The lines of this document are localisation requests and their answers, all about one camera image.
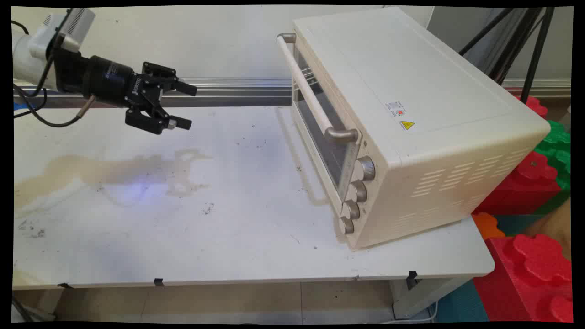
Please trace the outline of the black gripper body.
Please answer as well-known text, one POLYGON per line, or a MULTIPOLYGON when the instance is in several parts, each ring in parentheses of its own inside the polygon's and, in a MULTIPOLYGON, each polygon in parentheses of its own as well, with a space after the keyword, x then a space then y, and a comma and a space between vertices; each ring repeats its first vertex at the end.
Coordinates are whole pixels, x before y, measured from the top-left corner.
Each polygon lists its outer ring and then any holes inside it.
POLYGON ((136 73, 127 65, 106 58, 84 58, 79 52, 55 50, 57 89, 62 93, 81 94, 88 99, 117 107, 128 107, 125 98, 157 98, 153 87, 144 87, 143 71, 136 73))

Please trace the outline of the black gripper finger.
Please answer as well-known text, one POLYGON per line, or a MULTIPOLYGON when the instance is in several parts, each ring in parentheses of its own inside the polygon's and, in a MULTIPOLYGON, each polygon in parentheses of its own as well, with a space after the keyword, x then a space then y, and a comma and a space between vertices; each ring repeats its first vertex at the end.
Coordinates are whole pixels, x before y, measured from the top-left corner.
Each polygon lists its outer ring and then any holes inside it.
POLYGON ((142 97, 140 100, 125 98, 128 109, 125 114, 126 125, 141 129, 147 133, 162 134, 165 129, 190 130, 192 121, 170 115, 162 106, 160 99, 142 97))
POLYGON ((143 63, 144 87, 159 87, 163 92, 178 91, 196 96, 198 88, 178 78, 176 70, 150 62, 143 63))

